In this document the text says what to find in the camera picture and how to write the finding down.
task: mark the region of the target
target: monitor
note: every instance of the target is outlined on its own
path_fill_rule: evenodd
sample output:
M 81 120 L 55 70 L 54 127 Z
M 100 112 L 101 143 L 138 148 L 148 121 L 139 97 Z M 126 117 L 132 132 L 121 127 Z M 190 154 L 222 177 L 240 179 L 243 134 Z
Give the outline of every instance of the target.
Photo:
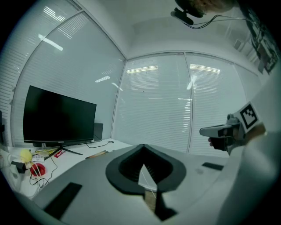
M 23 116 L 24 142 L 93 140 L 96 104 L 30 86 Z

